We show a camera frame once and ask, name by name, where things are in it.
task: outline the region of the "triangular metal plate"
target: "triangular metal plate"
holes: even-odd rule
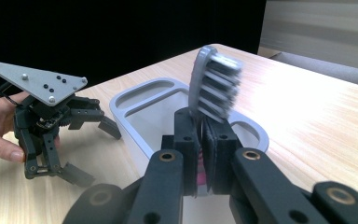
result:
[[[74,77],[9,63],[0,63],[0,77],[50,106],[58,104],[87,85],[85,77]]]

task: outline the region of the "screw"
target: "screw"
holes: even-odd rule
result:
[[[25,73],[22,74],[21,79],[22,80],[28,80],[28,75],[26,75]]]
[[[50,96],[50,97],[48,98],[48,101],[51,102],[51,103],[55,103],[55,98],[54,98],[54,96]]]

